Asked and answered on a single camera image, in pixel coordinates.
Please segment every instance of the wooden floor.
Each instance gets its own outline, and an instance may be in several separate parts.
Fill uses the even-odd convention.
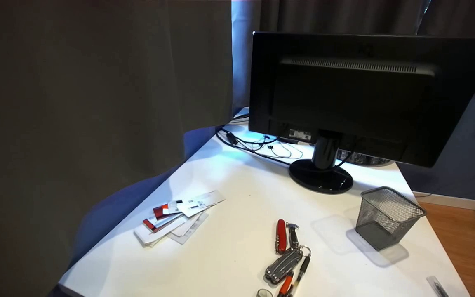
[[[470,296],[475,297],[475,210],[419,203],[456,267]]]

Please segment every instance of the monitor stand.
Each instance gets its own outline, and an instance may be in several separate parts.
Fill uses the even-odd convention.
[[[313,159],[296,160],[289,167],[289,175],[300,186],[310,190],[340,194],[353,186],[353,178],[347,171],[335,167],[341,134],[320,132]]]

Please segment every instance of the stack of cards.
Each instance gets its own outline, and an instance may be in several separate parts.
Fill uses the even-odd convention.
[[[188,200],[169,201],[153,208],[134,234],[143,246],[152,247],[168,233],[169,238],[183,244],[206,218],[203,211],[224,199],[212,191]]]

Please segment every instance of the computer monitor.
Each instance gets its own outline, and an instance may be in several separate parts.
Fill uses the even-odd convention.
[[[337,150],[432,167],[475,92],[475,39],[253,33],[249,130],[315,143],[298,184],[342,193]]]

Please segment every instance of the blue wall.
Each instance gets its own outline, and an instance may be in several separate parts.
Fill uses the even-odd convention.
[[[190,158],[213,135],[214,127],[200,128],[184,134],[185,160]],[[95,205],[83,218],[74,241],[73,257],[69,267],[94,247],[111,229],[123,220],[151,192],[162,184],[181,164],[170,170],[124,188]]]
[[[475,96],[433,168],[399,168],[413,191],[475,199]]]

